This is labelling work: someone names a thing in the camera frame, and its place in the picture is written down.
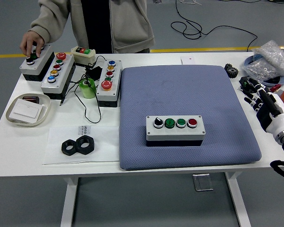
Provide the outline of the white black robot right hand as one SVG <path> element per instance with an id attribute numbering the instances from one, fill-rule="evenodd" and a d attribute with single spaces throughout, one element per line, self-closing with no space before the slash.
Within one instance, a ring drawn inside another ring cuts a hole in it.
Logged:
<path id="1" fill-rule="evenodd" d="M 256 112 L 256 117 L 265 132 L 273 134 L 276 140 L 284 135 L 284 103 L 267 87 L 250 77 L 240 79 L 244 100 Z"/>

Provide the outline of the person's right hand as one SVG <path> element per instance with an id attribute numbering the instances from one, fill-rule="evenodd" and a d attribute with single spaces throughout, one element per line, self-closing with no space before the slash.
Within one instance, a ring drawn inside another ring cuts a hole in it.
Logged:
<path id="1" fill-rule="evenodd" d="M 39 58 L 41 54 L 41 48 L 44 45 L 44 40 L 43 38 L 36 32 L 34 31 L 28 31 L 23 35 L 22 41 L 20 43 L 20 49 L 22 53 L 26 57 L 30 57 L 31 52 L 32 52 L 32 47 L 33 43 L 36 43 L 36 55 Z"/>

